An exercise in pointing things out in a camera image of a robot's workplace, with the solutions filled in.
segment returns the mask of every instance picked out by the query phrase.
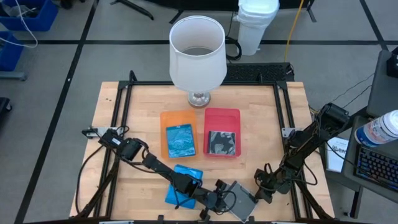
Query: black cable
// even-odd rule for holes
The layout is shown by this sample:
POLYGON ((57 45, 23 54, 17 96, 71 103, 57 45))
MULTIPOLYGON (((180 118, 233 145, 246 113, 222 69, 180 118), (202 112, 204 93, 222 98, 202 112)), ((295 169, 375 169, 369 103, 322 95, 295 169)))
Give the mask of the black cable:
POLYGON ((76 208, 76 212, 77 214, 80 213, 79 210, 79 204, 78 204, 78 199, 79 199, 79 188, 80 188, 80 177, 81 177, 81 173, 83 172, 83 168, 86 166, 86 163, 95 155, 97 154, 103 146, 100 146, 99 148, 97 148, 97 150, 95 150, 93 153, 91 153, 91 155, 89 155, 87 157, 87 159, 83 162, 83 164, 81 165, 81 168, 79 170, 79 174, 77 176, 77 185, 76 185, 76 194, 75 194, 75 208, 76 208))
MULTIPOLYGON (((129 127, 129 126, 125 126, 125 127, 120 126, 120 127, 118 127, 118 128, 116 129, 116 131, 118 131, 119 128, 124 128, 124 131, 123 131, 123 133, 121 133, 121 134, 126 134, 126 133, 130 130, 130 127, 129 127)), ((98 134, 98 132, 95 131, 95 129, 94 129, 92 126, 90 126, 90 129, 91 129, 99 138, 102 138, 102 137, 98 134)), ((95 154, 97 154, 97 153, 102 149, 102 147, 103 147, 103 146, 100 146, 100 147, 97 148, 91 155, 89 155, 89 156, 87 157, 87 159, 83 162, 83 164, 82 164, 81 167, 80 167, 79 174, 78 174, 78 176, 77 176, 76 194, 75 194, 75 209, 76 209, 76 212, 77 212, 77 213, 80 213, 79 205, 78 205, 78 199, 79 199, 79 188, 80 188, 81 173, 83 172, 83 169, 84 169, 84 167, 86 166, 87 162, 88 162, 95 154)))
POLYGON ((227 210, 221 210, 221 211, 219 211, 219 212, 216 211, 215 213, 216 213, 217 215, 222 215, 222 214, 224 214, 224 213, 226 213, 226 212, 231 211, 231 210, 234 208, 234 206, 236 205, 236 201, 238 200, 238 198, 237 198, 235 192, 233 192, 233 191, 231 191, 231 190, 225 190, 225 191, 222 191, 222 192, 220 193, 220 195, 223 196, 224 193, 233 194, 233 195, 234 195, 234 203, 232 203, 232 205, 231 205, 227 210))
MULTIPOLYGON (((133 167, 133 168, 135 168, 135 169, 137 169, 137 170, 139 170, 139 171, 146 172, 146 173, 148 173, 148 174, 166 174, 166 175, 168 175, 168 176, 172 179, 171 184, 172 184, 172 187, 173 187, 173 190, 174 190, 175 200, 177 201, 177 205, 175 206, 175 209, 178 209, 181 205, 183 205, 183 204, 186 203, 187 201, 189 201, 189 200, 191 200, 191 199, 194 199, 194 198, 190 197, 190 198, 187 198, 187 199, 185 199, 184 201, 182 201, 182 202, 180 203, 180 202, 178 201, 177 189, 176 189, 176 187, 175 187, 175 180, 174 180, 173 176, 171 176, 171 175, 170 175, 169 173, 167 173, 167 172, 156 172, 156 171, 149 171, 149 170, 141 169, 141 168, 138 167, 138 166, 143 166, 142 163, 140 163, 140 162, 138 162, 138 163, 130 162, 130 161, 128 161, 127 159, 125 159, 125 158, 123 158, 122 156, 120 156, 114 149, 111 149, 111 150, 112 150, 112 152, 115 154, 115 156, 117 156, 120 160, 122 160, 123 162, 129 164, 131 167, 133 167)), ((201 185, 203 184, 203 182, 202 182, 200 179, 196 179, 196 178, 194 178, 194 177, 192 177, 192 176, 190 176, 190 175, 188 175, 188 174, 185 174, 185 175, 189 176, 189 178, 191 178, 193 181, 198 182, 198 185, 196 186, 196 188, 201 187, 201 185)))
POLYGON ((231 32, 233 17, 234 17, 234 12, 231 13, 231 20, 229 22, 228 33, 225 35, 225 41, 232 42, 238 48, 238 52, 239 53, 238 53, 237 56, 230 56, 228 54, 226 55, 226 58, 227 58, 227 60, 229 60, 230 63, 232 63, 231 60, 240 60, 241 56, 242 56, 242 47, 241 47, 241 45, 239 44, 239 42, 237 40, 235 40, 234 38, 229 36, 229 33, 231 32))
POLYGON ((232 27, 232 18, 234 17, 234 11, 232 11, 231 13, 231 20, 229 22, 229 29, 228 29, 228 33, 225 35, 226 37, 229 36, 229 33, 231 32, 231 27, 232 27))
POLYGON ((349 92, 350 90, 352 90, 353 88, 355 88, 356 86, 358 86, 359 84, 361 84, 362 82, 365 82, 366 80, 368 80, 369 78, 371 78, 373 75, 374 75, 374 73, 372 73, 370 76, 368 76, 368 77, 365 78, 364 80, 355 83, 355 85, 349 87, 344 93, 338 95, 334 100, 330 101, 330 103, 336 101, 338 98, 340 98, 341 96, 345 95, 347 92, 349 92))
POLYGON ((269 168, 269 173, 272 173, 271 164, 268 162, 264 165, 264 171, 268 172, 267 167, 269 168))
POLYGON ((308 165, 304 162, 304 166, 310 171, 310 173, 312 174, 313 178, 315 179, 315 183, 309 183, 306 182, 304 180, 300 180, 300 179, 291 179, 294 181, 299 181, 299 182, 303 182, 304 184, 308 184, 308 185, 312 185, 312 186, 316 186, 318 184, 318 179, 316 177, 316 175, 313 173, 313 171, 308 167, 308 165))
POLYGON ((338 157, 340 157, 342 160, 348 162, 349 164, 351 164, 352 166, 356 167, 356 165, 354 165, 351 161, 347 160, 346 158, 344 158, 343 156, 339 155, 330 145, 328 142, 326 142, 326 144, 329 146, 330 150, 327 149, 328 151, 332 151, 334 152, 338 157))
POLYGON ((364 80, 358 82, 357 84, 353 85, 352 87, 349 87, 344 93, 338 95, 334 100, 330 101, 330 103, 336 101, 339 97, 345 95, 348 91, 350 91, 351 89, 355 88, 356 86, 358 86, 358 85, 361 84, 362 82, 365 82, 366 80, 368 80, 368 79, 369 79, 370 77, 372 77, 373 75, 374 75, 374 73, 373 73, 372 75, 368 76, 366 79, 364 79, 364 80))
POLYGON ((269 188, 266 188, 266 187, 263 187, 263 186, 261 186, 258 182, 257 182, 257 179, 254 179, 254 181, 255 181, 255 183, 257 184, 257 186, 259 187, 259 188, 261 188, 261 189, 263 189, 263 190, 268 190, 268 191, 277 191, 277 190, 279 190, 283 185, 280 185, 279 187, 277 187, 277 188, 275 188, 275 189, 269 189, 269 188))
POLYGON ((352 103, 358 97, 360 97, 366 90, 368 90, 368 88, 371 88, 371 87, 372 87, 372 85, 369 85, 368 87, 366 87, 366 89, 364 89, 359 95, 355 96, 355 98, 353 98, 350 102, 348 102, 343 108, 346 108, 346 106, 348 106, 350 103, 352 103))

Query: table lamp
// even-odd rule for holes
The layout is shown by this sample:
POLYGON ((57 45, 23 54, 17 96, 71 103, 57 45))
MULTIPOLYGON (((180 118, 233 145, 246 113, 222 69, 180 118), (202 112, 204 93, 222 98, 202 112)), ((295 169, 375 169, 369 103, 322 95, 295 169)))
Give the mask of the table lamp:
POLYGON ((169 39, 174 85, 188 92, 193 107, 206 106, 209 91, 219 87, 226 75, 223 27, 212 18, 190 16, 172 27, 169 39))

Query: white paper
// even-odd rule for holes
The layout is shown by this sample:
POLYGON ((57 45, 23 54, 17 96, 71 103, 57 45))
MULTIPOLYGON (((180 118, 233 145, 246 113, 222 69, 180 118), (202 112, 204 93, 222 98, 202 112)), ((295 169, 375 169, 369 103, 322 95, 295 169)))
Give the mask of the white paper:
MULTIPOLYGON (((334 137, 329 140, 328 143, 333 148, 333 150, 337 152, 337 154, 339 154, 343 158, 346 157, 348 140, 334 137)), ((338 157, 326 144, 326 170, 341 172, 341 169, 343 168, 343 163, 344 160, 338 157)))

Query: orange tray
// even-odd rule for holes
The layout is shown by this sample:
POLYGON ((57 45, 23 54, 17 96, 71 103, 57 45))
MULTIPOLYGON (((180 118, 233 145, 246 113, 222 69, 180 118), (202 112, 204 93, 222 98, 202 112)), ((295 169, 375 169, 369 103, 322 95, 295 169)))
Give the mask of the orange tray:
POLYGON ((160 114, 160 145, 162 157, 164 159, 170 159, 169 149, 167 146, 166 128, 183 124, 191 124, 192 126, 193 142, 195 144, 195 155, 190 157, 195 157, 199 154, 200 150, 198 150, 197 117, 195 114, 195 110, 165 111, 160 114))

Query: white cable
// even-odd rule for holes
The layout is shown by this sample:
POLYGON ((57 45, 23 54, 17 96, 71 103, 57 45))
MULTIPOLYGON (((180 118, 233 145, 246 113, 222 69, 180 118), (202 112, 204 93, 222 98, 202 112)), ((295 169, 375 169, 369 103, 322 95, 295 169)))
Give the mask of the white cable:
POLYGON ((36 10, 37 8, 35 7, 35 8, 32 8, 32 9, 27 9, 24 13, 22 13, 21 15, 19 15, 18 17, 21 17, 21 16, 23 16, 24 14, 27 14, 28 12, 34 12, 34 10, 36 10))
POLYGON ((16 46, 23 46, 23 47, 28 47, 28 48, 35 48, 35 47, 37 47, 37 44, 39 44, 39 42, 37 41, 35 35, 33 35, 32 31, 30 31, 30 29, 29 29, 28 26, 26 25, 25 20, 24 20, 24 17, 22 16, 21 7, 20 7, 20 5, 19 5, 19 3, 18 3, 18 0, 15 0, 15 2, 17 3, 17 6, 18 6, 19 16, 21 17, 21 21, 22 21, 22 23, 23 23, 25 29, 31 34, 31 36, 33 37, 33 39, 35 39, 35 45, 34 45, 34 46, 29 46, 29 45, 24 45, 24 44, 17 44, 17 43, 10 42, 10 41, 8 41, 8 40, 4 40, 4 39, 1 38, 1 37, 0 37, 0 40, 2 40, 2 41, 4 41, 4 42, 7 42, 7 43, 9 43, 9 44, 14 44, 14 45, 16 45, 16 46))

